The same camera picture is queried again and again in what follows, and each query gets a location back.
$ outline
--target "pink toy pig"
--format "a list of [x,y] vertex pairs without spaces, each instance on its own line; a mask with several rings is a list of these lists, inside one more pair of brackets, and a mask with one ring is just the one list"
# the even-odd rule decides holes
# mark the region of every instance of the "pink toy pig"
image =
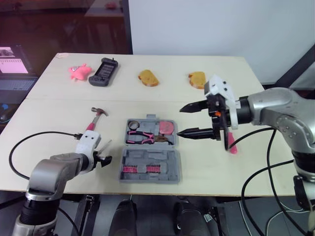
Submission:
[[81,66],[73,66],[69,68],[69,72],[71,73],[71,79],[75,78],[78,80],[85,80],[92,71],[92,68],[86,66],[84,63]]

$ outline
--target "laptop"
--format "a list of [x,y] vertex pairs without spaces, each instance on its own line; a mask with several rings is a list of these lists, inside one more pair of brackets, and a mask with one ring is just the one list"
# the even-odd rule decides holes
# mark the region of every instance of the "laptop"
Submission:
[[21,45],[0,45],[0,103],[20,104],[36,81]]
[[36,76],[0,77],[0,103],[21,104],[36,81]]

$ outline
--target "gray tool case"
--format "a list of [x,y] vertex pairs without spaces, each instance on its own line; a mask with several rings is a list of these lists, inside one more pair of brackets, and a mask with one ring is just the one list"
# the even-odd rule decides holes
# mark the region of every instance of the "gray tool case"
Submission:
[[[136,131],[160,135],[160,121],[173,123],[174,130],[171,135],[164,135],[168,142],[154,142],[153,144],[128,144],[130,141],[142,141],[147,139],[140,135],[128,135],[130,121],[137,121],[139,127]],[[147,115],[147,119],[129,119],[127,121],[125,144],[120,166],[119,180],[126,183],[170,183],[177,184],[180,181],[180,156],[174,146],[177,143],[177,126],[173,120],[158,119],[156,115]],[[159,173],[148,173],[147,168],[158,167]],[[126,173],[126,168],[131,168],[136,173]]]

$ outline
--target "hammer head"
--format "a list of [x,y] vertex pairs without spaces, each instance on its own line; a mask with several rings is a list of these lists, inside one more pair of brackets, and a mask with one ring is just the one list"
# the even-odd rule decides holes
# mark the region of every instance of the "hammer head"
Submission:
[[104,115],[108,116],[108,114],[101,108],[92,107],[91,111],[92,112],[96,112],[96,115],[98,115],[98,116],[100,116],[101,114],[104,114]]

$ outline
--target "hammer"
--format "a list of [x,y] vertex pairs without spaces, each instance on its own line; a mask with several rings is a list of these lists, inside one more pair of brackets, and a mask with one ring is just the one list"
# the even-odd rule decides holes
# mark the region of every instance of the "hammer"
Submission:
[[104,114],[104,115],[108,116],[107,113],[101,108],[92,107],[91,111],[96,112],[96,116],[93,119],[93,121],[88,125],[87,130],[94,130],[95,129],[96,122],[98,121],[100,115]]

